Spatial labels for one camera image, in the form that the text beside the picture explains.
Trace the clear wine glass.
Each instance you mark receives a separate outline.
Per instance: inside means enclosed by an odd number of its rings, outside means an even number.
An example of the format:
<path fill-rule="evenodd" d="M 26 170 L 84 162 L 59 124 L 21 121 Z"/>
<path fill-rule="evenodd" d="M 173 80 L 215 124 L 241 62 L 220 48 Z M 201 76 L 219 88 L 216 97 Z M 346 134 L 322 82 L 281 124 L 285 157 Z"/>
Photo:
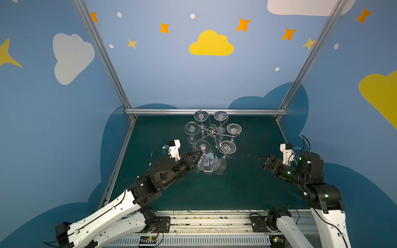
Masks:
<path fill-rule="evenodd" d="M 234 142 L 235 137 L 238 137 L 242 132 L 242 127 L 239 124 L 229 124 L 226 129 L 232 136 L 231 142 Z"/>
<path fill-rule="evenodd" d="M 215 163 L 215 173 L 222 175 L 227 166 L 226 157 L 236 151 L 236 145 L 232 141 L 225 140 L 220 143 L 219 149 L 223 156 Z"/>
<path fill-rule="evenodd" d="M 195 112 L 194 119 L 200 123 L 200 126 L 203 130 L 206 129 L 206 126 L 204 125 L 204 122 L 208 119 L 208 113 L 206 111 L 199 110 Z"/>
<path fill-rule="evenodd" d="M 188 143 L 194 144 L 196 142 L 195 136 L 201 132 L 200 126 L 196 122 L 188 122 L 184 127 L 185 133 L 189 135 Z"/>
<path fill-rule="evenodd" d="M 207 157 L 211 149 L 209 142 L 204 140 L 197 141 L 194 144 L 194 147 L 195 150 L 202 152 L 202 155 L 200 156 L 197 166 L 193 169 L 193 171 L 197 174 L 200 172 L 203 172 L 205 174 L 212 174 L 213 169 L 211 168 L 209 164 L 209 159 Z"/>
<path fill-rule="evenodd" d="M 223 127 L 223 123 L 228 120 L 228 114 L 225 111 L 217 111 L 214 113 L 214 119 L 219 122 L 219 126 L 217 127 L 218 133 L 224 133 L 225 128 Z"/>

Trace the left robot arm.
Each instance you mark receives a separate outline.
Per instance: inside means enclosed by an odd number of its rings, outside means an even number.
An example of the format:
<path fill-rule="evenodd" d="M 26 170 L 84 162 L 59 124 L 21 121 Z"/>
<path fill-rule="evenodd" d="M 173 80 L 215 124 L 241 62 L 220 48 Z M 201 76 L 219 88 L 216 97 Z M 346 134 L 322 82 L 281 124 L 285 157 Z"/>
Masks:
<path fill-rule="evenodd" d="M 162 195 L 177 180 L 197 166 L 202 151 L 183 153 L 174 162 L 171 156 L 161 157 L 150 165 L 147 173 L 127 187 L 120 196 L 90 216 L 74 223 L 63 222 L 55 228 L 57 248 L 98 247 L 95 238 L 123 217 L 139 211 Z"/>

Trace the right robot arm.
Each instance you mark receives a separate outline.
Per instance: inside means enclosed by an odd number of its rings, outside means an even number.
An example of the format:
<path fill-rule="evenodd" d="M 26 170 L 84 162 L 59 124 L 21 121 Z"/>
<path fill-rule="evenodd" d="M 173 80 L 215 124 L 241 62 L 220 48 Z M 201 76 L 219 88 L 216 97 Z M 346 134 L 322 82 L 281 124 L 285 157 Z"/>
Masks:
<path fill-rule="evenodd" d="M 324 182 L 324 161 L 316 153 L 302 151 L 297 166 L 292 167 L 273 155 L 256 157 L 257 163 L 279 180 L 298 187 L 310 206 L 324 248 L 349 248 L 345 204 L 341 192 Z M 267 228 L 280 231 L 293 248 L 310 248 L 312 244 L 293 222 L 286 208 L 271 208 Z"/>

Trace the chrome wine glass rack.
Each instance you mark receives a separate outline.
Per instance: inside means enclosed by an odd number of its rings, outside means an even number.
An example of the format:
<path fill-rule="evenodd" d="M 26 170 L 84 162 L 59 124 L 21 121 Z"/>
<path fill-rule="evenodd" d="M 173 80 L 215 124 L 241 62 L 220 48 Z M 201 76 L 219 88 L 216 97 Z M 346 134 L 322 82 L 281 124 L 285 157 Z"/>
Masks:
<path fill-rule="evenodd" d="M 219 160 L 219 158 L 221 158 L 223 156 L 222 152 L 219 149 L 220 143 L 225 140 L 230 141 L 231 137 L 232 137 L 231 134 L 228 133 L 228 131 L 226 129 L 226 127 L 229 125 L 227 123 L 227 121 L 223 123 L 225 132 L 218 133 L 217 127 L 219 126 L 219 122 L 214 119 L 214 114 L 212 117 L 210 117 L 210 114 L 208 114 L 208 119 L 204 122 L 206 129 L 203 130 L 200 127 L 201 132 L 195 136 L 196 142 L 204 140 L 204 141 L 209 142 L 209 144 L 211 146 L 210 152 L 207 155 L 207 157 L 209 159 L 209 164 L 210 164 L 211 168 L 213 169 L 212 174 L 215 174 L 215 163 Z M 196 151 L 194 144 L 192 144 L 192 148 L 194 151 Z M 233 153 L 231 155 L 227 155 L 226 159 L 233 157 L 234 154 L 235 153 Z"/>

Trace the green circuit board right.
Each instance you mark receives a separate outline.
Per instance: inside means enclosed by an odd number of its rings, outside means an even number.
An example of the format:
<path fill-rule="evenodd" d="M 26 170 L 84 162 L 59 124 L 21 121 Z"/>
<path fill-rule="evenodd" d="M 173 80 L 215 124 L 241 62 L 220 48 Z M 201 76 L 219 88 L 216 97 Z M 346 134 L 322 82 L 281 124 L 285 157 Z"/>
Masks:
<path fill-rule="evenodd" d="M 269 238 L 271 248 L 285 248 L 285 238 L 280 236 L 271 236 Z"/>

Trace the green circuit board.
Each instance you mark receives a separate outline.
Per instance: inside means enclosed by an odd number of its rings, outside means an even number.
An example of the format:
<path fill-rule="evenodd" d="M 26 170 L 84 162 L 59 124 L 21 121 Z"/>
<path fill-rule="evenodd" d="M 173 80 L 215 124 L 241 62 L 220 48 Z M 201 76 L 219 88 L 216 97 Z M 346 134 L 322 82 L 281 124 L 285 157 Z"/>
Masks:
<path fill-rule="evenodd" d="M 280 236 L 271 236 L 269 238 L 271 248 L 285 248 L 285 238 Z"/>
<path fill-rule="evenodd" d="M 140 236 L 139 245 L 140 246 L 155 246 L 158 243 L 157 238 L 154 236 Z"/>

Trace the green circuit board left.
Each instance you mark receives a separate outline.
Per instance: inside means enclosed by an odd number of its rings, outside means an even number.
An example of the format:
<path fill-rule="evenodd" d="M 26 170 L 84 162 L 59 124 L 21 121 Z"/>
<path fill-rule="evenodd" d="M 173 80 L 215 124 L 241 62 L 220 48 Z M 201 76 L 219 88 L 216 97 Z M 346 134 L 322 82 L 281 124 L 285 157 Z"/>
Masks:
<path fill-rule="evenodd" d="M 157 238 L 154 236 L 140 236 L 139 245 L 140 246 L 155 246 L 158 243 Z"/>

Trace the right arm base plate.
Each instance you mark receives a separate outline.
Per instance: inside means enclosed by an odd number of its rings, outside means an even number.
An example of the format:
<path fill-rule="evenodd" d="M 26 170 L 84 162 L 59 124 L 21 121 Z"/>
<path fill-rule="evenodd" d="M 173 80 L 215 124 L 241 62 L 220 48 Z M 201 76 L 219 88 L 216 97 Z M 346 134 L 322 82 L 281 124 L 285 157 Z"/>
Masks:
<path fill-rule="evenodd" d="M 267 225 L 267 217 L 258 213 L 252 213 L 248 216 L 251 221 L 251 227 L 254 233 L 269 233 L 271 230 Z"/>

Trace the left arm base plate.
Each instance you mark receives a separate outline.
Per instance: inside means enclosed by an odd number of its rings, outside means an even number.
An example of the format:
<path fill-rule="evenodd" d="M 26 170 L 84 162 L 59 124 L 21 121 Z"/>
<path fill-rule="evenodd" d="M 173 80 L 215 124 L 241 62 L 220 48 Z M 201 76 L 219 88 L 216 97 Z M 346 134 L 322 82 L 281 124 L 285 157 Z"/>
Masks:
<path fill-rule="evenodd" d="M 169 233 L 171 227 L 171 217 L 156 217 L 149 221 L 144 231 L 147 233 Z"/>

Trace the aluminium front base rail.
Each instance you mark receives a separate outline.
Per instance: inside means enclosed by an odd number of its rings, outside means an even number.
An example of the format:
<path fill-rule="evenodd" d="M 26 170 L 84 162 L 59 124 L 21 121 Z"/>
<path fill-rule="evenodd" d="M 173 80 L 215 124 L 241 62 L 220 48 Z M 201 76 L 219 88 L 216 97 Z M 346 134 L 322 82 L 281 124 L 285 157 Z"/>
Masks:
<path fill-rule="evenodd" d="M 130 233 L 110 242 L 108 248 L 270 248 L 271 236 L 277 232 L 253 232 L 248 216 L 266 210 L 174 210 L 157 211 L 157 217 L 171 217 L 169 233 Z M 140 246 L 140 236 L 154 236 L 155 246 Z M 285 238 L 285 247 L 290 244 Z"/>

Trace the aluminium right frame post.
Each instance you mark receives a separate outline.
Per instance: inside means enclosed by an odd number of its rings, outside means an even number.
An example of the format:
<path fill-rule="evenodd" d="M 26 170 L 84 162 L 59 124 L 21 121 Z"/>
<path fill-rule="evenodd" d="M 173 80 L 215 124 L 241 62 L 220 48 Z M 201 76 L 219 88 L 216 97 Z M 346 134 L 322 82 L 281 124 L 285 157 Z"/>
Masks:
<path fill-rule="evenodd" d="M 283 115 L 287 114 L 287 108 L 295 97 L 297 91 L 299 90 L 301 84 L 303 83 L 305 77 L 313 66 L 317 56 L 319 55 L 321 49 L 325 45 L 327 39 L 330 34 L 334 30 L 337 22 L 342 16 L 342 11 L 347 4 L 347 0 L 338 0 L 334 8 L 332 9 L 329 17 L 327 18 L 323 28 L 321 29 L 319 35 L 317 36 L 317 42 L 314 44 L 312 49 L 310 50 L 305 62 L 303 63 L 302 68 L 300 69 L 297 77 L 293 81 L 291 87 L 289 88 L 286 96 L 284 97 L 280 107 L 278 114 L 275 116 L 275 120 L 277 123 L 281 120 Z"/>

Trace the aluminium frame post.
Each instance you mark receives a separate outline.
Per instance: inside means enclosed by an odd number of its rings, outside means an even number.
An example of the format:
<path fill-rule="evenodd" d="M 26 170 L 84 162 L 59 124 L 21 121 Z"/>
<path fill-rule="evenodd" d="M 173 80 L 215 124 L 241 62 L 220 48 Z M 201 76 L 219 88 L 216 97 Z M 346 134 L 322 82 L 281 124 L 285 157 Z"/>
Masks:
<path fill-rule="evenodd" d="M 291 87 L 289 88 L 286 96 L 284 97 L 280 107 L 278 114 L 275 116 L 275 120 L 277 123 L 281 120 L 283 115 L 287 114 L 287 108 L 295 97 L 297 91 L 299 90 L 301 84 L 303 83 L 305 77 L 313 66 L 317 56 L 319 55 L 321 49 L 325 45 L 327 39 L 330 34 L 334 30 L 337 22 L 342 16 L 342 11 L 347 4 L 347 0 L 338 0 L 334 8 L 332 9 L 329 17 L 327 18 L 323 28 L 321 29 L 319 35 L 317 36 L 317 42 L 314 44 L 312 49 L 310 50 L 305 62 L 303 63 L 302 68 L 300 69 L 297 77 L 293 81 Z"/>
<path fill-rule="evenodd" d="M 127 109 L 131 108 L 130 102 L 128 100 L 128 97 L 126 95 L 126 92 L 121 84 L 121 81 L 117 75 L 117 72 L 110 60 L 110 57 L 106 51 L 105 45 L 100 37 L 100 34 L 96 28 L 95 21 L 92 19 L 91 13 L 89 12 L 89 8 L 86 4 L 85 1 L 83 0 L 74 0 L 73 1 L 84 24 L 85 27 L 87 28 L 91 39 L 93 40 L 93 43 L 95 45 L 95 48 L 97 49 L 97 52 L 102 59 L 102 62 L 105 66 L 105 69 L 107 70 L 110 79 L 119 95 L 119 98 L 121 99 L 124 108 L 125 108 L 125 113 Z M 136 121 L 136 116 L 134 114 L 127 114 L 131 119 L 132 122 Z"/>

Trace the aluminium left frame post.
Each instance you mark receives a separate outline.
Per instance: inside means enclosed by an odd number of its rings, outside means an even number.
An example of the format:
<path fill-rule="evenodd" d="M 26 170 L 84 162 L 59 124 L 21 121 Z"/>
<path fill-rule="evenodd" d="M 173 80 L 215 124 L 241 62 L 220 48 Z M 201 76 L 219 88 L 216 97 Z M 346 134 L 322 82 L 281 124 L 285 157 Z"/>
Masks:
<path fill-rule="evenodd" d="M 126 92 L 121 84 L 121 81 L 117 75 L 117 72 L 110 60 L 110 57 L 106 51 L 105 45 L 100 37 L 100 34 L 96 28 L 95 21 L 92 19 L 91 13 L 89 12 L 89 8 L 86 4 L 85 1 L 83 0 L 74 0 L 73 1 L 84 24 L 85 27 L 87 28 L 91 39 L 93 40 L 93 43 L 95 45 L 95 48 L 97 49 L 97 52 L 102 59 L 102 62 L 105 66 L 105 69 L 107 70 L 110 79 L 119 95 L 119 98 L 121 99 L 124 108 L 125 108 L 125 113 L 127 109 L 131 108 L 130 102 L 128 100 L 128 97 L 126 95 Z M 132 122 L 136 121 L 136 116 L 134 114 L 127 114 L 131 119 Z"/>

